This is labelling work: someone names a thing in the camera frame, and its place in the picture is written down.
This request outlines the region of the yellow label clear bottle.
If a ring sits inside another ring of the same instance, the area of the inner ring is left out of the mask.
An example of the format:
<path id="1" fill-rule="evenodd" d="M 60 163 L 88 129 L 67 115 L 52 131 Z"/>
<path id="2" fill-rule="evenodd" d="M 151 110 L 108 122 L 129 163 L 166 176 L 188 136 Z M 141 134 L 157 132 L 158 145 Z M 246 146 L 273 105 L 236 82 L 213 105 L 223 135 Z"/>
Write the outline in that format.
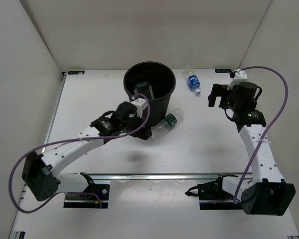
<path id="1" fill-rule="evenodd" d="M 134 94 L 143 94 L 149 100 L 154 100 L 154 94 L 150 81 L 138 82 L 134 85 Z"/>

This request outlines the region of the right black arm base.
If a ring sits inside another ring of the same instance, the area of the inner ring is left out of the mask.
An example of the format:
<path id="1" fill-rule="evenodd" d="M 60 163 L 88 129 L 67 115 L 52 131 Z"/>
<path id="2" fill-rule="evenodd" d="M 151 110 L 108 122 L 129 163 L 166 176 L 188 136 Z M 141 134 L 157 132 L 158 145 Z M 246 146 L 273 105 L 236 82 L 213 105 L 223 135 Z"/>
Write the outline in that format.
<path id="1" fill-rule="evenodd" d="M 242 210 L 241 203 L 234 204 L 233 196 L 222 189 L 223 178 L 229 176 L 238 177 L 233 174 L 218 174 L 217 178 L 211 182 L 200 183 L 189 188 L 185 195 L 198 197 L 201 211 Z"/>

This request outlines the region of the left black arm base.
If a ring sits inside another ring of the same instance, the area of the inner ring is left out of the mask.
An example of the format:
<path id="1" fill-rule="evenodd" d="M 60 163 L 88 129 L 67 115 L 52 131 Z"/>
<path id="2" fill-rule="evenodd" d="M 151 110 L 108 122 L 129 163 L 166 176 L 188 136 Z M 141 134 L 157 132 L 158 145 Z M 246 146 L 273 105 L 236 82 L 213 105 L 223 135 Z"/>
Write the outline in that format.
<path id="1" fill-rule="evenodd" d="M 81 173 L 87 181 L 82 192 L 65 194 L 63 207 L 76 209 L 107 209 L 110 195 L 109 180 L 94 180 L 90 175 Z"/>

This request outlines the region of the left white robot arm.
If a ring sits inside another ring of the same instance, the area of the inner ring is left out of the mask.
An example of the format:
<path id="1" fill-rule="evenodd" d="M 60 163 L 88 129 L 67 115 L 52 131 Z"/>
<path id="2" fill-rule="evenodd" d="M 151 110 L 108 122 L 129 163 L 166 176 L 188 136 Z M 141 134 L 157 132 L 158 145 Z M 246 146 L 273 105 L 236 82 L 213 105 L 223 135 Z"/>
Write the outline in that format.
<path id="1" fill-rule="evenodd" d="M 22 178 L 36 200 L 41 202 L 56 193 L 78 193 L 83 199 L 96 195 L 96 184 L 87 173 L 62 173 L 68 165 L 89 151 L 117 136 L 131 135 L 145 139 L 149 119 L 146 100 L 138 98 L 119 104 L 91 122 L 73 142 L 58 143 L 43 154 L 33 152 L 25 159 Z"/>

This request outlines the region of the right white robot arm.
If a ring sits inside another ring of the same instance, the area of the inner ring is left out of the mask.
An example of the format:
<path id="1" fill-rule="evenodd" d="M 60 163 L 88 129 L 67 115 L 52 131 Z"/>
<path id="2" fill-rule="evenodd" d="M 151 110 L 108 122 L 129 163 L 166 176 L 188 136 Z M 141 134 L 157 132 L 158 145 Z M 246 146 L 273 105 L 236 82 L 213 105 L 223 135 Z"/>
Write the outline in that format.
<path id="1" fill-rule="evenodd" d="M 247 215 L 282 216 L 296 194 L 292 183 L 287 183 L 279 171 L 267 137 L 269 126 L 262 112 L 256 109 L 262 88 L 251 82 L 237 85 L 214 84 L 208 96 L 209 107 L 214 107 L 220 98 L 219 108 L 231 110 L 228 119 L 235 123 L 238 134 L 244 142 L 252 172 L 252 181 L 245 176 L 224 176 L 214 186 L 219 199 L 233 196 Z"/>

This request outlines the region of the green label clear bottle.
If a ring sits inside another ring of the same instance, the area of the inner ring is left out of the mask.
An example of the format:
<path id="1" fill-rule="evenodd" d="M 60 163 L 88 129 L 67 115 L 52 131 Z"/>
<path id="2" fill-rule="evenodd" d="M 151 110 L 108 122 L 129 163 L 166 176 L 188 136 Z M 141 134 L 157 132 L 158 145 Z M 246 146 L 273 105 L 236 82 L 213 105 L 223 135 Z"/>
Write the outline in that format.
<path id="1" fill-rule="evenodd" d="M 184 112 L 180 108 L 174 109 L 167 114 L 157 125 L 151 128 L 151 140 L 166 136 L 184 118 Z"/>

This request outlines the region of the blue label clear bottle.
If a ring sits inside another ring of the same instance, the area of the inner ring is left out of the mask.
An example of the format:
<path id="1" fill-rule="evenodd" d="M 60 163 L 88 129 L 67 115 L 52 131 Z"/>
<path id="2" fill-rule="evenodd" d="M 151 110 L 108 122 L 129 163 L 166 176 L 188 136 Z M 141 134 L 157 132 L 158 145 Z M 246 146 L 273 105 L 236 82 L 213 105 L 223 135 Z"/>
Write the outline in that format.
<path id="1" fill-rule="evenodd" d="M 201 84 L 193 68 L 189 65 L 186 65 L 183 68 L 182 74 L 190 90 L 199 96 L 201 94 Z"/>

